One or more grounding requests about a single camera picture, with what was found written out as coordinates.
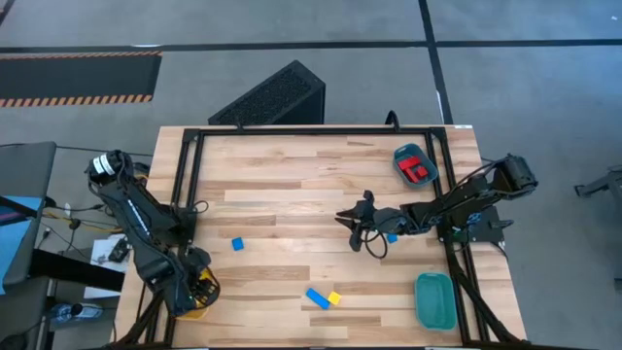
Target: blue block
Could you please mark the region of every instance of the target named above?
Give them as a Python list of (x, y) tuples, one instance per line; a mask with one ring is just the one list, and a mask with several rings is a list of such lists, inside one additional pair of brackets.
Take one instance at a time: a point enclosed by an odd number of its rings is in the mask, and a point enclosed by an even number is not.
[(392, 234), (392, 233), (388, 233), (387, 234), (387, 241), (389, 243), (396, 243), (397, 242), (397, 235), (396, 234)]
[(233, 244), (233, 250), (236, 252), (244, 249), (244, 242), (241, 237), (233, 238), (231, 244)]
[(316, 292), (313, 288), (309, 288), (307, 296), (325, 310), (328, 310), (330, 307), (330, 301), (328, 301), (325, 297), (322, 297), (322, 295)]

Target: concrete floor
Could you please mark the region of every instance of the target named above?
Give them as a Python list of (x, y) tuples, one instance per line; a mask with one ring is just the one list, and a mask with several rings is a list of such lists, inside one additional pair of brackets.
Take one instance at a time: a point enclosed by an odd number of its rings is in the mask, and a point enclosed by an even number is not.
[[(314, 40), (422, 40), (416, 1), (17, 0), (0, 47), (207, 44)], [(619, 1), (430, 1), (437, 40), (622, 38)], [(572, 186), (622, 163), (622, 48), (441, 49), (455, 123), (473, 124), (483, 157), (527, 158), (536, 193), (500, 205), (516, 220), (507, 254), (530, 340), (617, 349), (622, 343), (620, 218), (608, 193)], [(153, 151), (166, 124), (204, 124), (228, 102), (293, 59), (327, 87), (327, 123), (441, 123), (425, 49), (167, 52), (150, 104), (0, 109), (0, 143)], [(50, 196), (96, 202), (83, 170), (93, 154), (59, 150)], [(97, 213), (82, 217), (106, 221)], [(55, 226), (68, 238), (69, 230)], [(81, 231), (83, 248), (103, 233)], [(66, 243), (49, 238), (44, 249)], [(57, 333), (54, 348), (105, 343), (110, 323)]]

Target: wooden tabletop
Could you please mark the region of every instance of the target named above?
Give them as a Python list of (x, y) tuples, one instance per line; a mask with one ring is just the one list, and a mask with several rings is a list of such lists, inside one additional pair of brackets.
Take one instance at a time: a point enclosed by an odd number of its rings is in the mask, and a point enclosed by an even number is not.
[[(148, 190), (162, 203), (170, 201), (183, 131), (163, 127), (157, 139)], [(460, 180), (481, 164), (475, 135), (454, 126), (447, 134)], [(416, 135), (207, 137), (196, 199), (210, 208), (198, 217), (194, 244), (211, 254), (222, 293), (203, 319), (177, 322), (174, 346), (460, 344), (457, 328), (430, 332), (415, 315), (417, 276), (448, 272), (434, 229), (401, 236), (378, 261), (364, 248), (352, 252), (349, 230), (333, 219), (364, 190), (374, 192), (377, 208), (434, 199), (432, 186), (410, 190), (393, 169), (393, 151), (406, 143), (425, 150), (423, 136)], [(435, 148), (442, 164), (437, 143)], [(184, 190), (192, 154), (190, 148)], [(448, 191), (442, 165), (439, 173)], [(243, 238), (244, 250), (233, 251), (235, 237)], [(471, 249), (482, 296), (511, 332), (525, 337), (505, 258), (490, 244)], [(120, 335), (136, 319), (142, 286), (131, 264), (117, 313)], [(308, 288), (325, 297), (336, 291), (341, 302), (322, 310), (305, 296)], [(471, 337), (477, 338), (465, 298)], [(163, 320), (156, 339), (163, 337)]]

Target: orange and black striped tape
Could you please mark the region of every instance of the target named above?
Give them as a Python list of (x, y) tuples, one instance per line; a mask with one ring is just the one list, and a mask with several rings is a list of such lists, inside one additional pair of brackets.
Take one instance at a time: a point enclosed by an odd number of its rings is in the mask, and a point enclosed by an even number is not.
[(93, 53), (52, 53), (52, 54), (29, 54), (0, 56), (0, 59), (50, 59), (50, 58), (92, 58), (92, 57), (129, 57), (129, 56), (148, 56), (159, 55), (162, 52), (93, 52)]
[(0, 99), (0, 107), (44, 107), (44, 106), (78, 106), (114, 103), (149, 102), (152, 95), (112, 95), (112, 96), (81, 96), (52, 98), (9, 98)]

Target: small blue cube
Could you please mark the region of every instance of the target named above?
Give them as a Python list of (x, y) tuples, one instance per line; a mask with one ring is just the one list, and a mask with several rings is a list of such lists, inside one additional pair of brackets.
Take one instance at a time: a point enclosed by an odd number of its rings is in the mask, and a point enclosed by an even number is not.
[(231, 240), (231, 244), (233, 244), (233, 250), (236, 252), (244, 249), (244, 242), (242, 241), (242, 237), (233, 238)]
[(387, 234), (387, 241), (391, 244), (396, 243), (397, 242), (397, 235), (396, 234), (392, 234), (392, 233), (388, 233)]

